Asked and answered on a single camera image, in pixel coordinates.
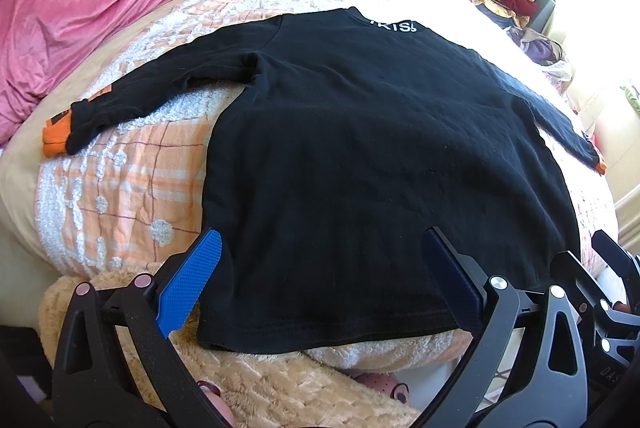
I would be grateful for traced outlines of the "black long-sleeve shirt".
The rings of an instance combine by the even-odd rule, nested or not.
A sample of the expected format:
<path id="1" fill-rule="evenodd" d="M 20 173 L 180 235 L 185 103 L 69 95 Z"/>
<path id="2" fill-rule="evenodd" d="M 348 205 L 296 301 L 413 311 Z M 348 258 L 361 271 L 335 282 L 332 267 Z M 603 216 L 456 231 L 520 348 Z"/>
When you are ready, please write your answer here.
<path id="1" fill-rule="evenodd" d="M 561 110 L 414 21 L 358 10 L 235 24 L 75 102 L 65 149 L 215 82 L 242 86 L 210 136 L 202 224 L 224 251 L 198 342 L 284 353 L 448 332 L 421 255 L 439 227 L 516 287 L 543 289 L 576 214 L 553 137 L 600 158 Z"/>

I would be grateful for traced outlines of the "laundry basket with clothes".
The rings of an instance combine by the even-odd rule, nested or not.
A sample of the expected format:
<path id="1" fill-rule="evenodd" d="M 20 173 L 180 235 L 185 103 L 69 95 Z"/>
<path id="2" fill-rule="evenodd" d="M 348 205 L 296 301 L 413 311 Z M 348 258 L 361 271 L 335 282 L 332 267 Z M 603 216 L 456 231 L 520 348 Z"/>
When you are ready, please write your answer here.
<path id="1" fill-rule="evenodd" d="M 530 28 L 509 27 L 506 34 L 552 81 L 568 83 L 573 80 L 574 69 L 561 44 Z"/>

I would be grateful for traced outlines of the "orange plaid bed quilt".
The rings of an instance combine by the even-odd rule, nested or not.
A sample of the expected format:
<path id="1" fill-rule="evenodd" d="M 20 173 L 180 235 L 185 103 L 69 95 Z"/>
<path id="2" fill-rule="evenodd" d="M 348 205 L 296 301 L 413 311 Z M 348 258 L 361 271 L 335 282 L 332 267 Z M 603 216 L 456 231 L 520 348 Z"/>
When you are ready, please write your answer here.
<path id="1" fill-rule="evenodd" d="M 350 8 L 381 24 L 417 22 L 474 50 L 561 110 L 582 134 L 542 70 L 467 0 L 178 0 L 153 14 L 139 31 L 104 48 L 105 69 L 95 60 L 78 68 L 13 137 L 1 159 L 2 224 L 33 255 L 66 275 L 156 269 L 208 229 L 202 224 L 208 142 L 242 86 L 220 81 L 191 88 L 151 114 L 104 130 L 75 154 L 65 149 L 70 108 L 105 94 L 147 62 L 221 28 Z M 590 248 L 590 235 L 617 229 L 608 180 L 553 137 L 546 138 L 546 145 L 576 214 L 579 247 L 572 252 L 598 274 L 603 263 Z M 335 367 L 400 370 L 412 365 L 410 347 L 418 348 L 420 363 L 451 358 L 461 337 L 454 327 L 439 334 L 303 351 Z"/>

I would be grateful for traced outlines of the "pink slipper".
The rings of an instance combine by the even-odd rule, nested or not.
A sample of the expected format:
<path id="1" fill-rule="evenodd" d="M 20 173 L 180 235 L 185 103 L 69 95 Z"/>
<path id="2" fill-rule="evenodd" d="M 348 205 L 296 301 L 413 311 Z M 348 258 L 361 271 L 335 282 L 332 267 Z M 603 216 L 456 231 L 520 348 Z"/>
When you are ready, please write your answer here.
<path id="1" fill-rule="evenodd" d="M 394 374 L 356 372 L 352 375 L 352 379 L 402 404 L 409 404 L 409 386 L 405 382 L 400 382 Z"/>

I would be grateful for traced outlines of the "cream fluffy blanket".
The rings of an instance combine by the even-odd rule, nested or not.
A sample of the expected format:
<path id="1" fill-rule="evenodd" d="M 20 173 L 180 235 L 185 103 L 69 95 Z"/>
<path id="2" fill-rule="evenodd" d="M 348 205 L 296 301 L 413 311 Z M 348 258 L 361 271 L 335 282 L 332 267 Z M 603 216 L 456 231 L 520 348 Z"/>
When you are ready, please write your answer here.
<path id="1" fill-rule="evenodd" d="M 38 309 L 44 354 L 54 362 L 58 337 L 78 276 L 62 276 L 43 294 Z M 303 353 L 247 356 L 203 349 L 196 342 L 198 309 L 169 339 L 195 380 L 221 388 L 239 427 L 409 427 L 419 411 L 383 396 Z M 160 406 L 131 336 L 116 327 L 143 399 Z"/>

